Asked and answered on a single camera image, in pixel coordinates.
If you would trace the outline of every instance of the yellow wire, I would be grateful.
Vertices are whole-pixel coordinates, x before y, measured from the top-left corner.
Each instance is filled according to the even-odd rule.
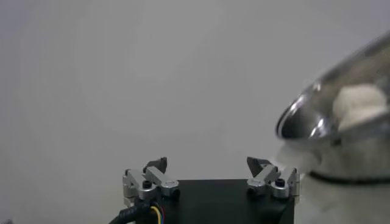
[[[156,206],[151,206],[151,209],[153,209],[157,213],[157,218],[158,218],[158,224],[161,224],[161,214],[160,210]]]

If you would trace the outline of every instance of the white object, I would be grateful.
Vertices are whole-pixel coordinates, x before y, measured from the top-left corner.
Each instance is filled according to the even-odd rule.
[[[375,85],[360,84],[341,88],[333,101],[333,114],[339,120],[352,110],[363,107],[385,107],[386,95]]]
[[[339,123],[339,130],[345,130],[351,126],[360,124],[366,120],[384,114],[388,111],[387,106],[372,106],[358,108],[347,112]]]

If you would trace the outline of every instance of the black band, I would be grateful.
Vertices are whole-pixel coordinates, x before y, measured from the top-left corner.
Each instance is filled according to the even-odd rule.
[[[316,172],[310,172],[310,176],[317,180],[321,180],[333,184],[341,184],[341,185],[375,185],[375,184],[390,183],[390,177],[348,179],[348,178],[338,178],[338,177],[327,177],[325,175]]]

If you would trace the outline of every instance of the black base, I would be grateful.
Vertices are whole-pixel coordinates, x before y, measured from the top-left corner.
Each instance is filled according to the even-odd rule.
[[[267,196],[250,200],[246,180],[181,180],[181,196],[174,202],[158,198],[166,224],[293,224],[292,198]],[[155,217],[137,224],[156,224]]]

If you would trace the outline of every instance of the black cable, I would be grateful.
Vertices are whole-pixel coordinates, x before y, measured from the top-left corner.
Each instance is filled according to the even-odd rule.
[[[137,218],[148,215],[151,211],[151,204],[149,202],[142,202],[119,212],[109,224],[126,224],[134,222]]]

